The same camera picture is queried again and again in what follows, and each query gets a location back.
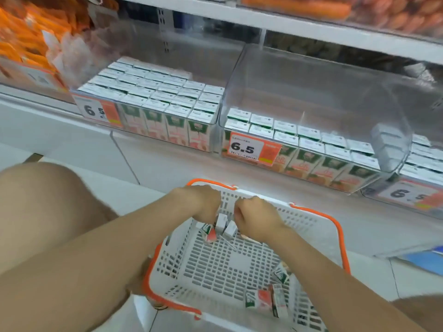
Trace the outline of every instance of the white floor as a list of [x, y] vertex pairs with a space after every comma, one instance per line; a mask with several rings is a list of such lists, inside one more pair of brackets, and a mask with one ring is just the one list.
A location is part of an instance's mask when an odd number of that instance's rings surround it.
[[[23, 162], [28, 154], [0, 144], [0, 170]], [[42, 161], [56, 162], [49, 158]], [[75, 171], [101, 200], [123, 215], [160, 198], [163, 193], [108, 177], [85, 169], [66, 165]], [[349, 252], [354, 277], [389, 301], [427, 293], [443, 293], [443, 277], [422, 271], [398, 261], [388, 261]], [[191, 324], [187, 315], [165, 310], [158, 313], [151, 331], [184, 330]]]

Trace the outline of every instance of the basket rim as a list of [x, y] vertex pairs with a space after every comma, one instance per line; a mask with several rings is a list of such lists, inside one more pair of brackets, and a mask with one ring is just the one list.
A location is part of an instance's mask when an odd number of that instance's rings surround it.
[[[203, 178], [194, 178], [191, 181], [189, 181], [186, 184], [186, 186], [193, 185], [194, 183], [197, 183], [197, 182], [213, 184], [213, 185], [221, 186], [221, 187], [223, 187], [225, 189], [230, 189], [230, 190], [233, 190], [233, 191], [238, 189], [236, 186], [229, 186], [229, 185], [226, 185], [226, 184], [222, 184], [222, 183], [219, 183], [219, 182], [216, 182], [216, 181], [211, 181], [211, 180], [203, 179]], [[340, 247], [340, 255], [341, 255], [341, 260], [342, 260], [342, 264], [343, 264], [343, 269], [346, 271], [346, 273], [351, 275], [349, 260], [348, 260], [348, 256], [347, 256], [347, 252], [346, 252], [343, 228], [341, 227], [341, 224], [334, 217], [331, 217], [330, 215], [322, 213], [322, 212], [315, 211], [315, 210], [313, 210], [311, 208], [296, 206], [294, 203], [289, 203], [289, 206], [291, 208], [295, 208], [295, 209], [298, 209], [298, 210], [301, 210], [301, 211], [306, 211], [306, 212], [314, 213], [314, 214], [316, 214], [318, 216], [324, 217], [324, 218], [332, 221], [332, 223], [335, 225], [335, 227], [337, 229], [338, 244], [339, 244], [339, 247]], [[156, 293], [154, 293], [154, 291], [152, 291], [151, 286], [149, 285], [149, 281], [150, 281], [150, 278], [151, 278], [152, 271], [154, 270], [154, 266], [157, 263], [157, 259], [158, 259], [159, 255], [160, 255], [160, 251], [161, 251], [162, 245], [163, 245], [163, 241], [156, 247], [156, 251], [154, 253], [154, 256], [153, 256], [153, 258], [151, 260], [151, 263], [149, 264], [149, 267], [147, 269], [147, 272], [146, 272], [146, 274], [145, 274], [145, 276], [143, 278], [143, 284], [142, 284], [143, 291], [145, 292], [145, 294], [148, 297], [151, 297], [153, 300], [158, 301], [160, 303], [163, 303], [164, 305], [167, 305], [170, 308], [173, 308], [175, 310], [180, 310], [180, 311], [194, 313], [196, 315], [195, 318], [199, 319], [197, 317], [197, 315], [201, 317], [201, 315], [202, 315], [202, 311], [201, 310], [199, 310], [197, 308], [190, 307], [190, 306], [185, 306], [185, 305], [182, 305], [182, 304], [175, 303], [175, 302], [170, 301], [170, 300], [168, 300], [168, 299], [166, 299], [166, 298], [164, 298], [164, 297], [162, 297], [160, 295], [157, 295]]]

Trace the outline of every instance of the white shelf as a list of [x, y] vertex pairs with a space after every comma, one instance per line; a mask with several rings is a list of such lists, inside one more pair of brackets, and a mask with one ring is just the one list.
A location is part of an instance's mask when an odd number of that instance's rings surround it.
[[236, 7], [208, 0], [125, 0], [443, 65], [443, 44]]

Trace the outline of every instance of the price tag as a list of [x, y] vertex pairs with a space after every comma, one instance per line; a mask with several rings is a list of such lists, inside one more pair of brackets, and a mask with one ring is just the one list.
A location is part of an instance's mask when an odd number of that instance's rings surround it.
[[121, 126], [114, 103], [81, 95], [72, 96], [84, 117]]
[[421, 211], [443, 205], [443, 190], [406, 179], [391, 185], [378, 196]]
[[19, 67], [26, 77], [39, 87], [45, 87], [47, 89], [53, 89], [56, 91], [65, 89], [51, 72], [24, 65], [19, 65]]
[[272, 166], [280, 149], [279, 143], [231, 132], [228, 153]]

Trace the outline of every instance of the hand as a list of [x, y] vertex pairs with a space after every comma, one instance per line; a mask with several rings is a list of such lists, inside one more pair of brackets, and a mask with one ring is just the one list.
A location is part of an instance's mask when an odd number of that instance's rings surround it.
[[209, 185], [191, 185], [181, 188], [186, 200], [192, 206], [192, 217], [202, 223], [213, 225], [221, 204], [220, 191]]
[[264, 243], [268, 243], [274, 232], [286, 226], [275, 207], [257, 196], [235, 202], [234, 221], [241, 234]]

